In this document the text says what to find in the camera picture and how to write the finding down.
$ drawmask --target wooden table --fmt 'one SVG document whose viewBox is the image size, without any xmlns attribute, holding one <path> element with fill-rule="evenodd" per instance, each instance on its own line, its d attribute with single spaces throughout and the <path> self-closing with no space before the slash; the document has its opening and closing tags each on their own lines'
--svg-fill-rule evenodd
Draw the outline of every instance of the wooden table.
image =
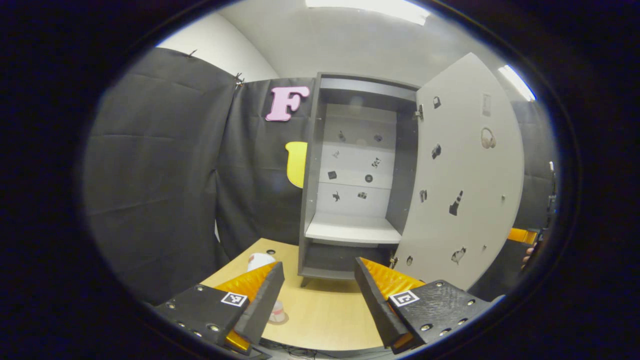
<svg viewBox="0 0 640 360">
<path fill-rule="evenodd" d="M 259 239 L 240 256 L 202 281 L 215 287 L 246 272 L 249 256 L 275 250 L 284 283 L 278 299 L 288 316 L 285 323 L 267 323 L 262 337 L 316 350 L 360 350 L 381 347 L 382 341 L 360 288 L 355 281 L 313 279 L 304 288 L 298 276 L 298 247 Z"/>
</svg>

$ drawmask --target pink letter f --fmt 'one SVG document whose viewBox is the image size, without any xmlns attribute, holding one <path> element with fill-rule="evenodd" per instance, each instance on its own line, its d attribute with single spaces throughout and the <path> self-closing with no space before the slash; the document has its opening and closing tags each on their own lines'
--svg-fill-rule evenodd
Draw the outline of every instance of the pink letter f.
<svg viewBox="0 0 640 360">
<path fill-rule="evenodd" d="M 271 104 L 271 112 L 267 114 L 267 121 L 289 121 L 291 114 L 287 113 L 287 106 L 291 107 L 291 111 L 296 111 L 300 107 L 300 96 L 309 96 L 309 87 L 307 86 L 291 86 L 288 88 L 273 88 L 273 104 Z"/>
</svg>

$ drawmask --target ceiling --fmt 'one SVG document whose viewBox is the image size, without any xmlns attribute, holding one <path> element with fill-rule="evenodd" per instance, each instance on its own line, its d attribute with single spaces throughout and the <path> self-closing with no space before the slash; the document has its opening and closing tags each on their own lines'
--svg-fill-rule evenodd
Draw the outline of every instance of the ceiling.
<svg viewBox="0 0 640 360">
<path fill-rule="evenodd" d="M 244 0 L 220 13 L 282 78 L 343 72 L 422 86 L 469 52 L 494 72 L 505 65 L 464 29 L 434 14 L 420 26 L 363 10 L 310 9 L 305 0 Z M 510 97 L 519 96 L 501 80 Z"/>
</svg>

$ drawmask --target person's hand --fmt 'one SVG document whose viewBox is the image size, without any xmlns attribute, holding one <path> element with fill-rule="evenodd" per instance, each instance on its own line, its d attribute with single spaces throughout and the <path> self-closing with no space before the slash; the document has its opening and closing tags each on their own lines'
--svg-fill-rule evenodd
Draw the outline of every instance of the person's hand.
<svg viewBox="0 0 640 360">
<path fill-rule="evenodd" d="M 524 263 L 522 265 L 522 267 L 520 269 L 524 269 L 524 266 L 527 264 L 527 261 L 529 261 L 529 258 L 531 257 L 531 254 L 533 253 L 533 248 L 536 246 L 536 243 L 533 244 L 532 247 L 527 249 L 527 256 L 525 256 L 524 258 L 522 258 L 522 262 Z"/>
</svg>

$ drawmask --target cabinet door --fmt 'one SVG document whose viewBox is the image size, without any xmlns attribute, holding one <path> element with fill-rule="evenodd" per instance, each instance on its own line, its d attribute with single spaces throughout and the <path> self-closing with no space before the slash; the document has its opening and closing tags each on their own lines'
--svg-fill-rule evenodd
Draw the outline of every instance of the cabinet door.
<svg viewBox="0 0 640 360">
<path fill-rule="evenodd" d="M 417 120 L 415 185 L 395 269 L 467 290 L 496 258 L 515 221 L 524 176 L 522 137 L 507 95 L 472 53 L 416 98 L 424 120 Z"/>
</svg>

